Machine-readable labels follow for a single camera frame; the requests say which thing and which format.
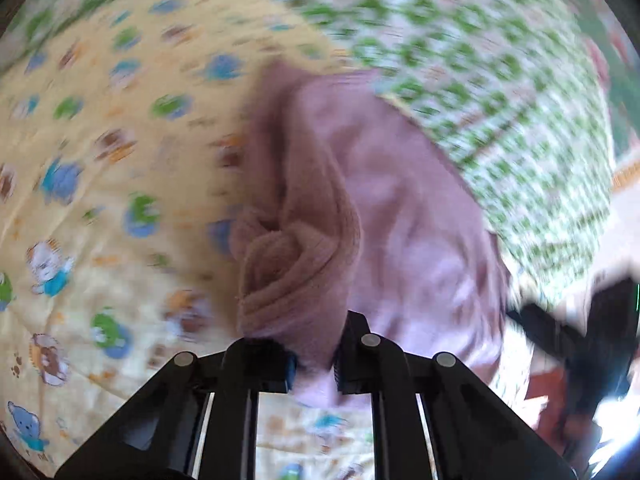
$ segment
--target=screw head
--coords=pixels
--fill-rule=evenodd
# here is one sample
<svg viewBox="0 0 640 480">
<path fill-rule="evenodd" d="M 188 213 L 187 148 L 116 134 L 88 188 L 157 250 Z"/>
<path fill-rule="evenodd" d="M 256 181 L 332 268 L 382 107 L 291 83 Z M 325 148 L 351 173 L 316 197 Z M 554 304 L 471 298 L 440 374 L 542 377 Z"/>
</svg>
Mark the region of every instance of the screw head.
<svg viewBox="0 0 640 480">
<path fill-rule="evenodd" d="M 174 357 L 174 364 L 176 366 L 189 366 L 193 363 L 193 354 L 190 352 L 180 352 Z"/>
<path fill-rule="evenodd" d="M 454 364 L 456 364 L 456 357 L 453 354 L 448 352 L 442 352 L 438 354 L 436 357 L 436 362 L 440 366 L 444 366 L 445 368 L 451 368 Z"/>
<path fill-rule="evenodd" d="M 365 334 L 360 338 L 360 342 L 364 346 L 368 346 L 370 348 L 375 348 L 380 344 L 380 336 L 376 334 Z"/>
</svg>

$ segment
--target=blue elephant print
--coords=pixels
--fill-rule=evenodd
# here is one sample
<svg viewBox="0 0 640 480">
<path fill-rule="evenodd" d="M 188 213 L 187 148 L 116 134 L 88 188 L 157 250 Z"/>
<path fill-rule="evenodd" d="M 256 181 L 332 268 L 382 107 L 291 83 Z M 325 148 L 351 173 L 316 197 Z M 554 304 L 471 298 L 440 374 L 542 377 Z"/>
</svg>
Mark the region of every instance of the blue elephant print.
<svg viewBox="0 0 640 480">
<path fill-rule="evenodd" d="M 40 97 L 37 95 L 32 95 L 22 101 L 18 101 L 18 104 L 14 107 L 12 117 L 14 119 L 26 119 L 33 114 L 39 102 Z"/>
<path fill-rule="evenodd" d="M 203 76 L 209 81 L 235 79 L 241 75 L 241 66 L 242 62 L 236 56 L 220 54 L 219 56 L 213 56 L 207 63 Z"/>
<path fill-rule="evenodd" d="M 224 220 L 218 220 L 212 222 L 207 226 L 207 233 L 209 234 L 209 240 L 224 255 L 231 254 L 229 248 L 229 235 L 231 234 L 231 227 L 234 223 L 233 218 L 226 218 Z"/>
<path fill-rule="evenodd" d="M 140 64 L 137 59 L 119 61 L 109 74 L 110 86 L 119 90 L 128 88 L 135 81 L 140 70 Z"/>
<path fill-rule="evenodd" d="M 27 63 L 27 68 L 24 69 L 24 73 L 28 74 L 40 68 L 44 65 L 47 60 L 47 55 L 44 52 L 36 52 L 29 58 L 29 62 Z"/>
<path fill-rule="evenodd" d="M 14 433 L 29 449 L 42 453 L 45 446 L 49 445 L 49 441 L 40 438 L 40 419 L 34 413 L 28 412 L 12 402 L 9 402 L 7 407 L 14 418 L 16 427 Z"/>
<path fill-rule="evenodd" d="M 53 199 L 64 205 L 71 204 L 78 189 L 80 173 L 82 167 L 79 164 L 60 164 L 60 157 L 54 160 L 40 183 L 46 202 Z"/>
<path fill-rule="evenodd" d="M 152 14 L 169 14 L 182 8 L 184 5 L 182 0 L 161 0 L 156 4 L 153 4 L 149 12 Z"/>
<path fill-rule="evenodd" d="M 111 22 L 111 27 L 115 27 L 116 25 L 122 23 L 124 20 L 126 20 L 129 16 L 131 15 L 130 10 L 124 10 L 123 12 L 121 12 L 120 14 L 118 14 L 113 21 Z"/>
</svg>

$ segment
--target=black object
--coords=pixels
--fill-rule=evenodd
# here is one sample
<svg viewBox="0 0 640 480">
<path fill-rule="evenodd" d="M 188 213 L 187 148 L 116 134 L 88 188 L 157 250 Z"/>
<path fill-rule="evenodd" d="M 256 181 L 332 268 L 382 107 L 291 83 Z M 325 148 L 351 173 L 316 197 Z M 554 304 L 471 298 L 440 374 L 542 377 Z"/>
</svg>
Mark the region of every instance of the black object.
<svg viewBox="0 0 640 480">
<path fill-rule="evenodd" d="M 182 352 L 86 441 L 58 480 L 185 479 L 194 469 L 210 392 L 200 479 L 253 480 L 258 393 L 286 393 L 295 359 L 272 341 Z M 430 480 L 416 395 L 441 480 L 574 480 L 533 430 L 452 354 L 406 354 L 350 312 L 336 352 L 338 389 L 370 394 L 377 480 Z"/>
<path fill-rule="evenodd" d="M 564 365 L 567 393 L 561 426 L 570 415 L 593 418 L 601 400 L 628 392 L 627 375 L 638 349 L 639 308 L 640 285 L 625 278 L 594 294 L 585 336 L 534 303 L 508 313 L 534 344 Z M 578 444 L 567 446 L 567 460 Z"/>
</svg>

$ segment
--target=crumpled pink cloth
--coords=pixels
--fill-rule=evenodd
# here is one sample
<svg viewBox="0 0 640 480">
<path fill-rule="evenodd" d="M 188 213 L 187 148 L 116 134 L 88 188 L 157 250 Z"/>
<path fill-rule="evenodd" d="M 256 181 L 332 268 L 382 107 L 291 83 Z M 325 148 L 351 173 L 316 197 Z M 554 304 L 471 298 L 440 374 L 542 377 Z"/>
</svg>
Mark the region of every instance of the crumpled pink cloth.
<svg viewBox="0 0 640 480">
<path fill-rule="evenodd" d="M 278 60 L 246 132 L 248 205 L 230 244 L 241 332 L 296 353 L 294 393 L 340 404 L 330 371 L 347 310 L 406 352 L 497 370 L 508 272 L 455 167 L 370 88 Z"/>
</svg>

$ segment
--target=cartoon bear print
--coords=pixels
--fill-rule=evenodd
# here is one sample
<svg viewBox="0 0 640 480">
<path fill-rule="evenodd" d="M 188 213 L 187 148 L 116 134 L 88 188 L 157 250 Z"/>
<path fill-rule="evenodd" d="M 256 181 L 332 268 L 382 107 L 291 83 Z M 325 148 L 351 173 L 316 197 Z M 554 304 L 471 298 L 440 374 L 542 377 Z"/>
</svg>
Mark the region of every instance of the cartoon bear print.
<svg viewBox="0 0 640 480">
<path fill-rule="evenodd" d="M 193 25 L 172 25 L 166 28 L 161 35 L 161 39 L 165 43 L 169 43 L 172 46 L 186 43 L 193 39 Z"/>
<path fill-rule="evenodd" d="M 29 354 L 45 384 L 62 386 L 66 382 L 69 364 L 60 344 L 50 335 L 34 334 L 29 342 Z"/>
<path fill-rule="evenodd" d="M 58 69 L 64 70 L 65 68 L 72 66 L 73 63 L 82 56 L 83 52 L 84 46 L 79 41 L 75 41 L 74 44 L 67 49 L 64 56 L 60 58 L 60 61 L 58 62 Z"/>
<path fill-rule="evenodd" d="M 219 168 L 240 168 L 242 166 L 244 151 L 244 135 L 242 133 L 230 134 L 220 140 L 210 142 L 208 146 L 216 150 Z"/>
<path fill-rule="evenodd" d="M 164 320 L 169 332 L 176 337 L 196 342 L 197 335 L 211 325 L 209 299 L 194 290 L 179 290 L 166 301 Z"/>
<path fill-rule="evenodd" d="M 74 260 L 63 259 L 58 243 L 50 239 L 27 250 L 27 264 L 37 281 L 31 290 L 35 294 L 53 297 L 66 287 Z"/>
<path fill-rule="evenodd" d="M 115 164 L 133 152 L 136 140 L 132 131 L 115 128 L 104 132 L 95 141 L 97 155 L 95 160 L 108 160 Z"/>
<path fill-rule="evenodd" d="M 6 202 L 14 194 L 15 170 L 6 164 L 0 164 L 0 202 Z"/>
<path fill-rule="evenodd" d="M 49 445 L 49 441 L 40 438 L 40 419 L 35 413 L 28 412 L 23 407 L 17 406 L 12 402 L 7 404 L 7 408 L 14 418 L 14 433 L 16 436 L 18 436 L 29 449 L 39 453 L 44 452 L 44 448 Z"/>
</svg>

